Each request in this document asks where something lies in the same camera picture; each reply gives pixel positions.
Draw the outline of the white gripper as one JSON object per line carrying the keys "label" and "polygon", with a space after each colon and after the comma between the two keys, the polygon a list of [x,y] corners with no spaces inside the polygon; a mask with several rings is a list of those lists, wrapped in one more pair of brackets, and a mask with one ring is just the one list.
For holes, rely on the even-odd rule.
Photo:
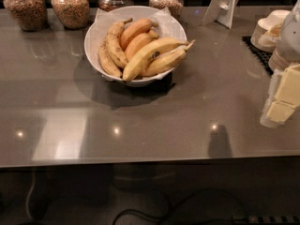
{"label": "white gripper", "polygon": [[[279,33],[277,50],[291,62],[300,61],[300,0],[286,16]],[[284,71],[275,69],[264,103],[260,123],[277,128],[300,106],[300,64],[291,64]]]}

